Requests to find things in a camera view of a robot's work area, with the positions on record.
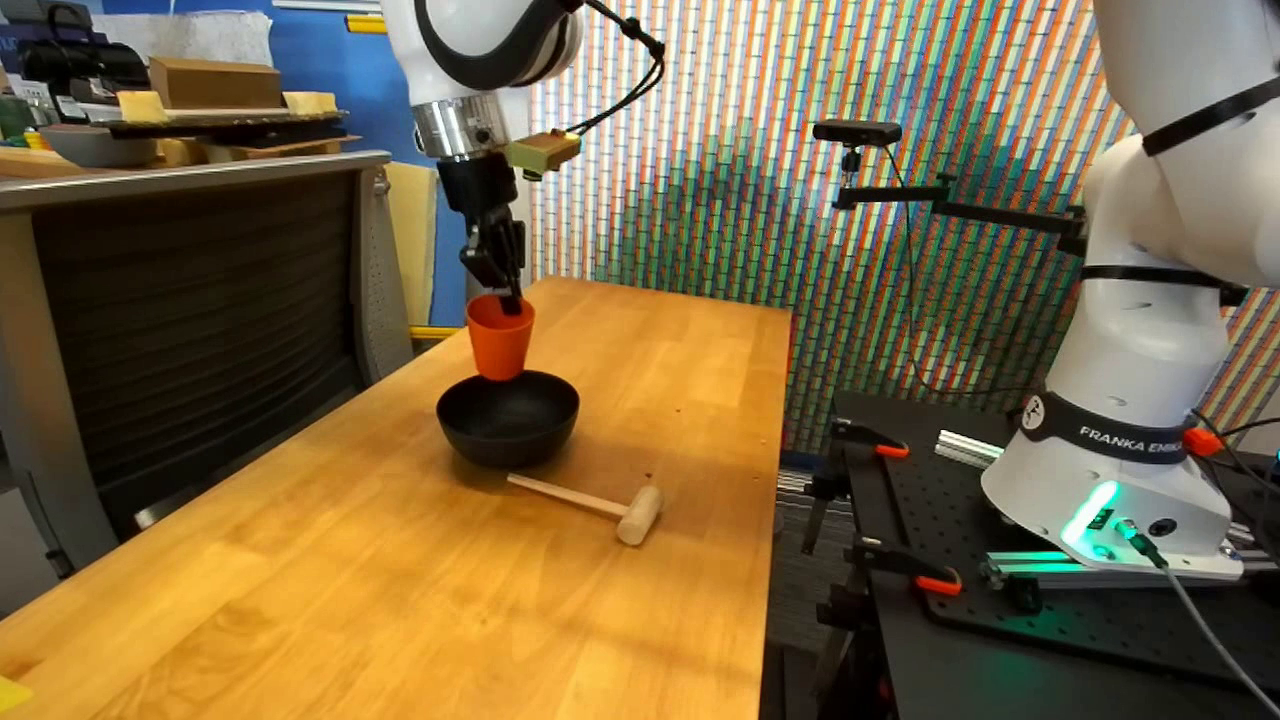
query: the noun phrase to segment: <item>robotic arm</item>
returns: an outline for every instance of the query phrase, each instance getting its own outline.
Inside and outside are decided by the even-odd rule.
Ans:
[[[523,226],[495,88],[547,80],[576,57],[579,0],[385,0],[421,148],[470,220],[464,269],[521,314]]]
[[[1230,500],[1179,434],[1230,360],[1221,283],[1280,283],[1276,0],[1096,0],[1113,99],[1139,136],[1083,177],[1083,294],[985,474],[990,500],[1089,570],[1246,571]]]

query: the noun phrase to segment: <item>hammer handle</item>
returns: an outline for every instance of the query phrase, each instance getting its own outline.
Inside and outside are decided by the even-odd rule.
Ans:
[[[530,491],[557,498],[560,505],[592,507],[592,514],[605,514],[605,517],[629,517],[629,505],[613,505],[613,500],[599,500],[599,498],[590,498],[590,491],[571,491],[571,489],[560,489],[560,483],[546,483],[546,481],[531,481],[531,477],[508,477],[508,483],[521,483]]]

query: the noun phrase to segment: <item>curtain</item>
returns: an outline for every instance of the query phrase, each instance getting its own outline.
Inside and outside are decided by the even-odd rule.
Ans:
[[[1070,319],[1082,272],[1046,232],[926,205],[837,211],[842,148],[812,119],[906,125],[859,183],[1070,211],[1128,128],[1105,93],[1089,0],[613,0],[669,41],[669,80],[535,183],[535,277],[590,277],[798,314],[790,450],[815,453],[837,394],[1008,409]],[[583,12],[571,74],[531,93],[531,128],[608,108],[650,67]],[[1276,380],[1276,297],[1253,297],[1209,414],[1235,426]]]

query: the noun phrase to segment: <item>green light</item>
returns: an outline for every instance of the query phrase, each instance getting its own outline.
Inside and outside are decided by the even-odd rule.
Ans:
[[[1082,555],[1096,555],[1093,546],[1083,539],[1089,526],[1096,521],[1096,514],[1105,514],[1116,500],[1121,483],[1102,483],[1089,491],[1089,500],[1078,507],[1078,517],[1065,528],[1065,546],[1072,546]]]

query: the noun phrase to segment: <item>wooden hammer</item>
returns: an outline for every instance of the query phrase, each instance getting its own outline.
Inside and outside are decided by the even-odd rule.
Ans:
[[[634,546],[634,548],[640,548],[650,539],[657,517],[665,514],[665,491],[657,483],[640,483],[634,505],[613,505],[605,498],[571,491],[571,489],[546,483],[531,477],[508,477],[508,483],[553,498],[560,505],[592,507],[599,517],[615,517],[615,539]]]

